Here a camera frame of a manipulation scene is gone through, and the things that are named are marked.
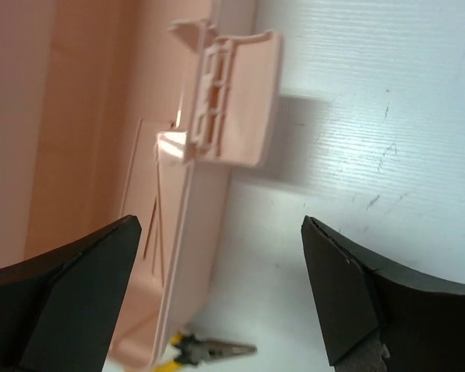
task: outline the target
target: pliers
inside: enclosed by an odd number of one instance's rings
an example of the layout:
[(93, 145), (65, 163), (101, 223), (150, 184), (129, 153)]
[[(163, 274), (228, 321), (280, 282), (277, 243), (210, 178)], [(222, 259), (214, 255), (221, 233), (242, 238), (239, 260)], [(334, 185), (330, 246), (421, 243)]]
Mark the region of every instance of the pliers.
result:
[(255, 346), (214, 339), (200, 340), (195, 335), (178, 334), (170, 340), (170, 344), (181, 351), (180, 355), (171, 362), (157, 367), (153, 372), (174, 372), (185, 367), (198, 367), (201, 363), (254, 354), (257, 351)]

